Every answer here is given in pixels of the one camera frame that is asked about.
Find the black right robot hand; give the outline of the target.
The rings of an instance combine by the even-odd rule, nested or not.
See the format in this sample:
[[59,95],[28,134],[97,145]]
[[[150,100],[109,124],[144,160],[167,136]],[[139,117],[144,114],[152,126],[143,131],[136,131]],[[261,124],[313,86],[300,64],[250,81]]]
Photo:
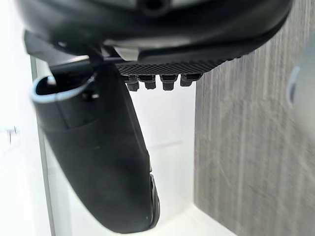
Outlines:
[[30,97],[70,186],[105,228],[154,228],[160,203],[130,97],[188,87],[268,42],[291,0],[18,0],[27,53],[51,75]]

